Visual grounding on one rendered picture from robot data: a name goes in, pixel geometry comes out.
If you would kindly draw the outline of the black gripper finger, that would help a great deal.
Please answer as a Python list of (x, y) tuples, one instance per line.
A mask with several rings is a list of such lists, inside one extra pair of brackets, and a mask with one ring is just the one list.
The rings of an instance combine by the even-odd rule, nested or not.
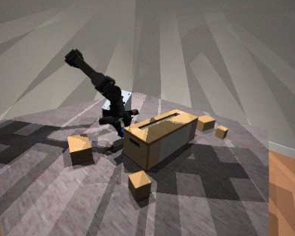
[(122, 136), (122, 130), (121, 130), (121, 122), (115, 122), (115, 123), (110, 123), (118, 132), (119, 136)]
[(123, 123), (124, 123), (124, 127), (128, 127), (128, 126), (130, 126), (132, 118), (133, 118), (133, 117), (131, 117), (131, 118), (125, 118), (125, 119), (121, 119), (121, 120), (123, 121)]

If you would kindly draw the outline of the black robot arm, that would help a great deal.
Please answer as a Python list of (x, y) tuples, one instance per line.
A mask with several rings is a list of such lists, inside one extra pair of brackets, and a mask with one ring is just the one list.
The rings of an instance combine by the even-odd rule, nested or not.
[[(121, 89), (114, 85), (115, 81), (110, 76), (104, 76), (102, 73), (96, 72), (96, 70), (90, 67), (82, 57), (79, 50), (72, 49), (66, 56), (65, 62), (70, 66), (74, 66), (83, 71), (90, 79), (91, 84), (104, 96), (109, 102), (117, 100), (123, 100), (124, 96), (121, 96)], [(103, 110), (103, 116), (112, 116), (112, 109)]]

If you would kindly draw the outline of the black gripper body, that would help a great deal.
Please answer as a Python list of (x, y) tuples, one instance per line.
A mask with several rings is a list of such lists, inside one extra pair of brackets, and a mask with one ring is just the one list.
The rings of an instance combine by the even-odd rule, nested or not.
[(105, 125), (110, 123), (118, 122), (119, 118), (131, 118), (131, 115), (139, 115), (139, 111), (137, 109), (132, 109), (129, 111), (125, 111), (124, 108), (125, 102), (123, 100), (117, 100), (110, 103), (110, 107), (112, 109), (112, 116), (106, 116), (104, 118), (100, 118), (99, 124)]

